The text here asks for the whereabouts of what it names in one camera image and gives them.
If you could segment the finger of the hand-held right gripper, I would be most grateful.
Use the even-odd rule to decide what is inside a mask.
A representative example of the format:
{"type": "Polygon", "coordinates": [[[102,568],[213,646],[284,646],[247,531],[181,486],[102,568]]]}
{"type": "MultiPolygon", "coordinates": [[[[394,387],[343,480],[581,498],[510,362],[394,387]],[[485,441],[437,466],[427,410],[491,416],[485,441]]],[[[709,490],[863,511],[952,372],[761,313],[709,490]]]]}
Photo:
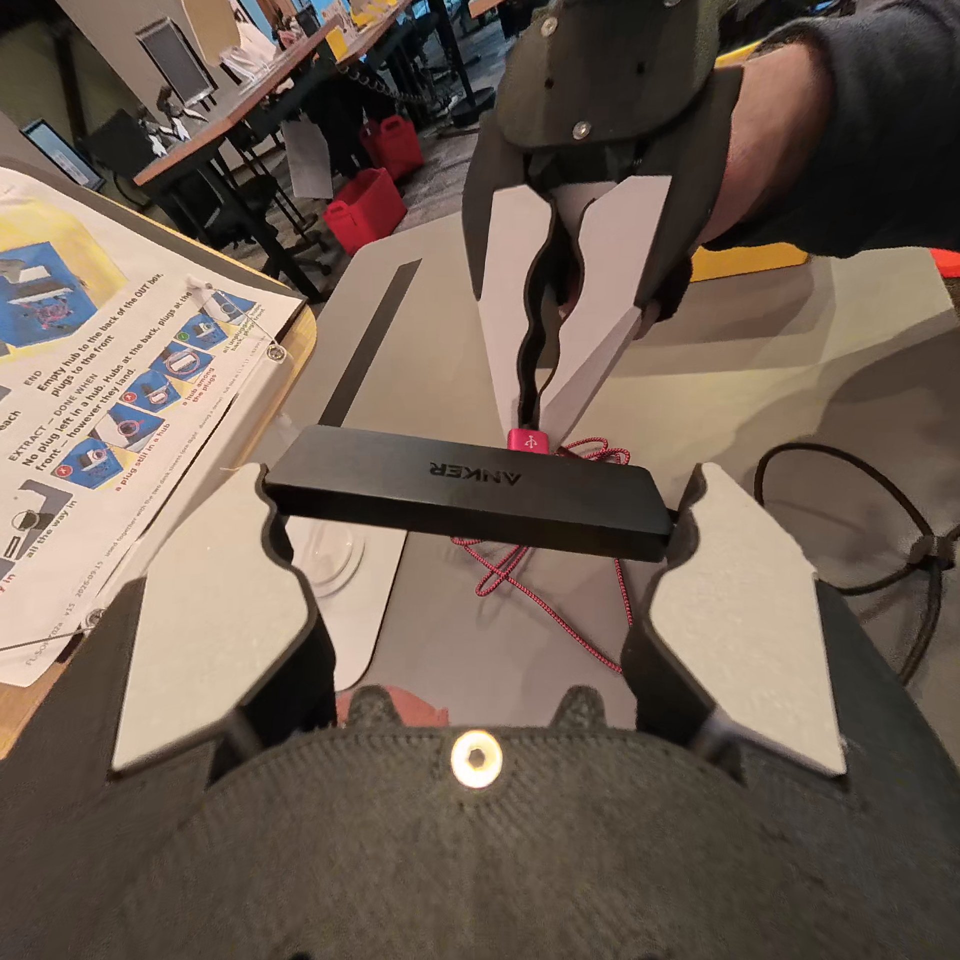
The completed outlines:
{"type": "Polygon", "coordinates": [[[538,363],[546,347],[544,301],[563,290],[563,226],[555,203],[530,186],[494,192],[479,318],[502,432],[546,420],[538,363]]]}
{"type": "Polygon", "coordinates": [[[636,305],[671,176],[630,176],[585,208],[582,283],[558,331],[558,362],[539,396],[539,429],[566,439],[642,326],[636,305]]]}

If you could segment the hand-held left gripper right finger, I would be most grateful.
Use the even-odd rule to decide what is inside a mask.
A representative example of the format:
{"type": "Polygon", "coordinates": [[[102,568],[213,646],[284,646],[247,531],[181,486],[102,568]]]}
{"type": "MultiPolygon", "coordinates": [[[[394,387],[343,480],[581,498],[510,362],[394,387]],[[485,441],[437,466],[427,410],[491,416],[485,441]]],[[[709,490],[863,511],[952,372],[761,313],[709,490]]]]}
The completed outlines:
{"type": "Polygon", "coordinates": [[[815,581],[797,541],[717,463],[698,464],[621,651],[636,728],[704,759],[749,743],[845,776],[815,581]]]}

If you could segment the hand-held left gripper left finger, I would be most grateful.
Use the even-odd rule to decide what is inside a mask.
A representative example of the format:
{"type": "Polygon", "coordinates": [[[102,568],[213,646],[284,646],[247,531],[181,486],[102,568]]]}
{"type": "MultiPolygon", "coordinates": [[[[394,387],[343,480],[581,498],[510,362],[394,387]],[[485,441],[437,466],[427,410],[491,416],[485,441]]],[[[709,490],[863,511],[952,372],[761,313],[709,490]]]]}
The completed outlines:
{"type": "Polygon", "coordinates": [[[111,772],[203,743],[240,762],[337,723],[336,656],[263,465],[240,467],[151,560],[111,772]]]}

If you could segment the person's right hand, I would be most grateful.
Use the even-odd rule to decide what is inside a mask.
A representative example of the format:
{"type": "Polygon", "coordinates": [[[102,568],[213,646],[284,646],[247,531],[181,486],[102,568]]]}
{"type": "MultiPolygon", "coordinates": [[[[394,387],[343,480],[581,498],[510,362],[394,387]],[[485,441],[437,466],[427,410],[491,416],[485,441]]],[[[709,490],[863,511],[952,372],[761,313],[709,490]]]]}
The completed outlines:
{"type": "Polygon", "coordinates": [[[796,183],[822,138],[832,97],[830,72],[808,40],[746,62],[721,188],[700,244],[760,214],[796,183]]]}

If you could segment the person's left hand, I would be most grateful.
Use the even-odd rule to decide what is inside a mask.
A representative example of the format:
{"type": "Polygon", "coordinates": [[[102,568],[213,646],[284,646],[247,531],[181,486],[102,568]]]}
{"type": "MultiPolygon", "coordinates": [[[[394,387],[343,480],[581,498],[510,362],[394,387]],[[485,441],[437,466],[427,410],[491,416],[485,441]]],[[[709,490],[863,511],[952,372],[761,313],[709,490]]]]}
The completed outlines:
{"type": "Polygon", "coordinates": [[[444,728],[450,726],[449,710],[434,706],[408,690],[389,686],[390,700],[402,723],[414,728],[444,728]]]}

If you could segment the black round stand base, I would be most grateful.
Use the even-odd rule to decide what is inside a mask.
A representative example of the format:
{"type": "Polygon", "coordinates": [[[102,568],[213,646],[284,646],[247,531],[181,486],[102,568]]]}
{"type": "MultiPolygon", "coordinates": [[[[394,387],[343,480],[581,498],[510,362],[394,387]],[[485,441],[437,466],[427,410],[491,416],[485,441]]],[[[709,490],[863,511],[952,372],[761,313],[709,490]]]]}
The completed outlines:
{"type": "Polygon", "coordinates": [[[462,99],[450,107],[449,118],[457,129],[465,129],[478,123],[479,118],[496,105],[497,90],[492,86],[468,91],[462,99]]]}

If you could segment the black tape strip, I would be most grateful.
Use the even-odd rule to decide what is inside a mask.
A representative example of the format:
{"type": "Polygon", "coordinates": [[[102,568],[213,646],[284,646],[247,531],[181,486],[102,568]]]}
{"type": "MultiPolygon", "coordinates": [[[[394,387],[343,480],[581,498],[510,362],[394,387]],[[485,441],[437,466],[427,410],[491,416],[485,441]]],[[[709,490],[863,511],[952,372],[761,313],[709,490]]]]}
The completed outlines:
{"type": "Polygon", "coordinates": [[[422,262],[422,259],[417,258],[396,268],[320,415],[319,426],[343,425],[422,262]]]}

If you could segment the red plastic bin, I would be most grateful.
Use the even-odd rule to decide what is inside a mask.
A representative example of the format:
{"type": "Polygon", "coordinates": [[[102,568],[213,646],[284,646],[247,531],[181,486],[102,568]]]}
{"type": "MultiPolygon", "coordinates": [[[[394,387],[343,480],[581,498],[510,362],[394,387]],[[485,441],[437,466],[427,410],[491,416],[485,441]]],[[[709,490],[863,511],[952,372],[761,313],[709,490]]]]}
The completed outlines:
{"type": "Polygon", "coordinates": [[[345,253],[390,236],[407,214],[401,193],[388,170],[360,171],[330,200],[322,219],[345,253]]]}
{"type": "Polygon", "coordinates": [[[425,166],[417,131],[411,121],[392,114],[383,121],[368,120],[359,138],[370,160],[400,183],[425,166]]]}

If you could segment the printed instruction sheet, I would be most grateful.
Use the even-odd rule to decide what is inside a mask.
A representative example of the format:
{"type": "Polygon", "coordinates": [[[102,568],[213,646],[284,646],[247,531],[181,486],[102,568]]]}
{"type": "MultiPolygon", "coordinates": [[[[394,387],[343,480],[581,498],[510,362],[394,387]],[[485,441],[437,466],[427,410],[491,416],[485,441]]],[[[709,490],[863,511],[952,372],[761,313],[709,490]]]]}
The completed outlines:
{"type": "Polygon", "coordinates": [[[54,664],[304,300],[2,163],[1,674],[54,664]]]}

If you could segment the wooden top desk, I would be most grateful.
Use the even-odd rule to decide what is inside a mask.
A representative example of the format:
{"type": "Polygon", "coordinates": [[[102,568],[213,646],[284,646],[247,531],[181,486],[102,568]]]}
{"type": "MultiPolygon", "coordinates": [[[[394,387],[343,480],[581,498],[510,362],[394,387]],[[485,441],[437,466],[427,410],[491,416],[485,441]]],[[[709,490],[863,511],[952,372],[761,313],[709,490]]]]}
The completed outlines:
{"type": "Polygon", "coordinates": [[[343,18],[333,15],[315,32],[304,35],[276,58],[257,81],[237,88],[234,99],[214,107],[206,123],[191,138],[156,158],[134,177],[134,183],[150,198],[174,197],[181,182],[196,173],[212,189],[224,212],[242,226],[244,234],[265,253],[310,305],[322,304],[329,294],[319,290],[304,272],[293,251],[282,246],[264,213],[256,213],[221,172],[215,159],[221,146],[247,127],[252,135],[270,137],[284,121],[299,114],[318,86],[338,74],[328,36],[340,28],[343,18]]]}

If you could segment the framed display screen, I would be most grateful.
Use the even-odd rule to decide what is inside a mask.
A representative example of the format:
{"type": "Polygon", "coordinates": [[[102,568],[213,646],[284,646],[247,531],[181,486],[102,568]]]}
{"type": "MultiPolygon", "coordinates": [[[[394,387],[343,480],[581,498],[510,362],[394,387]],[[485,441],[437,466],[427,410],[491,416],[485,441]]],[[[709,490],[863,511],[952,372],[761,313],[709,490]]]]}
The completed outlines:
{"type": "Polygon", "coordinates": [[[183,30],[169,16],[137,30],[135,38],[186,108],[216,105],[217,84],[183,30]]]}

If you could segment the laptop screen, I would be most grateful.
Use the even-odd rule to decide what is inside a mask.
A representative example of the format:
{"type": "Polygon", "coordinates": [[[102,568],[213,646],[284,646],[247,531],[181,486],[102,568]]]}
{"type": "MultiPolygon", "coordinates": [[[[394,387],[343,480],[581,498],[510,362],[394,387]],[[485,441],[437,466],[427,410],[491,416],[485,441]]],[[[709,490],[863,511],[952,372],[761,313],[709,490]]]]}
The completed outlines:
{"type": "Polygon", "coordinates": [[[77,186],[99,193],[106,185],[102,174],[47,121],[36,119],[21,126],[19,132],[77,186]]]}

